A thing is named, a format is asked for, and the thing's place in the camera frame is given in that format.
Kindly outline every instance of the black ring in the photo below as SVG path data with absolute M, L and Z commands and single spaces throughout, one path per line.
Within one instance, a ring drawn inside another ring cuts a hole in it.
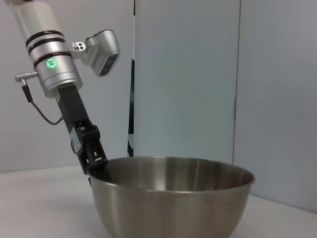
M 32 52 L 32 50 L 34 50 L 37 46 L 43 45 L 43 44 L 48 43 L 48 42 L 56 42 L 56 41 L 58 41 L 58 42 L 66 42 L 65 39 L 58 38 L 58 37 L 42 39 L 42 40 L 34 43 L 33 45 L 31 45 L 31 47 L 28 50 L 29 55 Z
M 64 37 L 64 35 L 59 32 L 59 31 L 42 31 L 39 33 L 34 34 L 33 36 L 31 36 L 29 39 L 26 40 L 26 47 L 28 47 L 28 44 L 33 41 L 34 39 L 40 37 L 40 36 L 44 36 L 44 35 L 52 35 L 52 34 L 56 34 L 56 35 L 60 35 L 62 37 Z
M 38 64 L 39 64 L 40 62 L 42 62 L 42 61 L 44 61 L 44 60 L 47 60 L 47 59 L 49 59 L 49 58 L 52 58 L 52 57 L 54 57 L 54 56 L 69 56 L 69 57 L 72 57 L 72 56 L 71 56 L 71 53 L 65 52 L 65 51 L 49 53 L 49 54 L 46 54 L 46 55 L 44 55 L 44 56 L 38 58 L 38 59 L 34 62 L 34 64 L 33 64 L 34 69 L 36 68 L 36 66 L 38 66 Z

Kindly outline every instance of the table surface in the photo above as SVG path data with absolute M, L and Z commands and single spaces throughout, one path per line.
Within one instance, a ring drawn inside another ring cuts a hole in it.
M 0 174 L 0 237 L 110 238 L 78 166 Z M 317 214 L 254 196 L 232 235 L 299 237 L 317 237 Z

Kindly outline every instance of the green led light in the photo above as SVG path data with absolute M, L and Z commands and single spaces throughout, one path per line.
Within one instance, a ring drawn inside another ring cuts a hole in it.
M 57 62 L 56 62 L 56 60 L 54 60 L 54 59 L 48 59 L 48 61 L 46 62 L 46 65 L 47 65 L 49 68 L 55 68 L 56 65 L 57 65 Z

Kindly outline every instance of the silver cylindrical joint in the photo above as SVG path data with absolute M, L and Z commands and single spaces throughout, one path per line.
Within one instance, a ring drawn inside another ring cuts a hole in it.
M 63 34 L 48 31 L 32 37 L 27 50 L 44 94 L 55 98 L 59 87 L 74 84 L 80 89 L 82 80 L 68 51 Z
M 74 60 L 70 56 L 53 56 L 41 61 L 35 68 L 39 74 L 39 81 L 44 94 L 48 98 L 55 98 L 59 87 L 76 85 L 83 86 Z
M 59 87 L 83 86 L 52 8 L 43 2 L 10 4 L 44 94 L 55 98 Z

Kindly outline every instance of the white wall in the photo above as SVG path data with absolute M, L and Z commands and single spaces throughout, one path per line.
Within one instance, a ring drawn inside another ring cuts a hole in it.
M 80 90 L 91 121 L 101 132 L 109 158 L 125 157 L 128 140 L 132 57 L 131 0 L 55 0 L 50 2 L 67 41 L 84 41 L 113 29 L 121 56 L 109 76 L 97 78 L 78 62 L 84 87 Z M 79 164 L 72 153 L 64 123 L 51 126 L 28 104 L 14 75 L 32 71 L 12 12 L 0 0 L 0 172 Z M 60 112 L 54 99 L 44 97 L 37 79 L 29 83 L 35 103 L 51 120 Z
M 239 0 L 137 0 L 134 154 L 230 163 Z
M 317 212 L 317 1 L 242 0 L 235 164 Z

